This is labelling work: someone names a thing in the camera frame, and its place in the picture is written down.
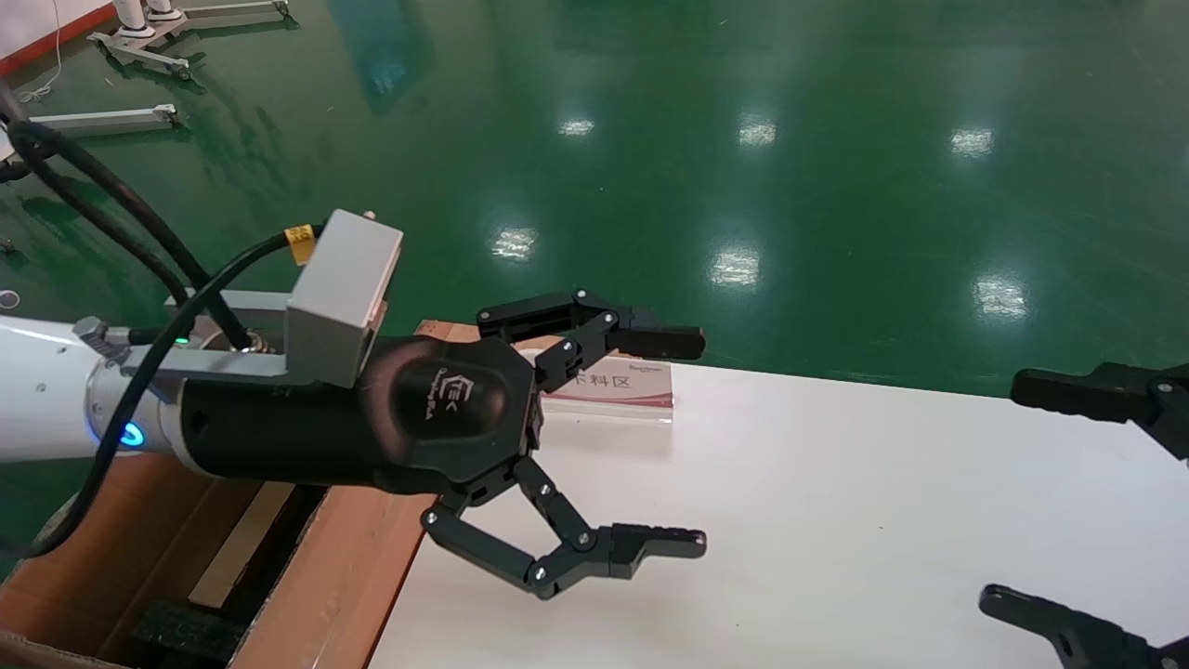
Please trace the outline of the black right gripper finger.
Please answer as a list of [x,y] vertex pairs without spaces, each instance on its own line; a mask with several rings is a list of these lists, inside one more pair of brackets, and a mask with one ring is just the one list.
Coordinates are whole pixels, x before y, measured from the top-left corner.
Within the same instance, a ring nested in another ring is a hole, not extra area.
[[1023,627],[1028,635],[1052,643],[1065,668],[1185,668],[1188,638],[1163,646],[1151,645],[1143,636],[1131,635],[1116,623],[1092,617],[1044,597],[986,585],[979,610],[995,620]]
[[1011,402],[1095,422],[1133,423],[1176,460],[1188,460],[1188,365],[1165,370],[1101,364],[1087,375],[1019,370]]

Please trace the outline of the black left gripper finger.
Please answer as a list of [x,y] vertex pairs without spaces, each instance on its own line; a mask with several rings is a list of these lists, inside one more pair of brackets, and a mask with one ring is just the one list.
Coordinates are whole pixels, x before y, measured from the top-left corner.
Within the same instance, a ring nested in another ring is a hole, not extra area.
[[696,361],[706,348],[699,327],[666,326],[649,310],[615,305],[586,289],[482,308],[477,326],[480,337],[509,346],[556,337],[531,362],[539,391],[562,389],[616,351],[646,360]]

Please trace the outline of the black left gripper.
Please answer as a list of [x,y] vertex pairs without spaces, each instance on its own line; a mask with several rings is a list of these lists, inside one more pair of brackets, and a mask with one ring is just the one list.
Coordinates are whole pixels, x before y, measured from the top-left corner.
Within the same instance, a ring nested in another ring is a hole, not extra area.
[[[445,492],[424,534],[541,600],[585,579],[630,580],[643,558],[702,558],[704,531],[594,528],[527,457],[541,422],[531,364],[493,337],[383,337],[353,387],[187,381],[182,441],[212,476]],[[463,513],[511,484],[559,541],[534,557]]]

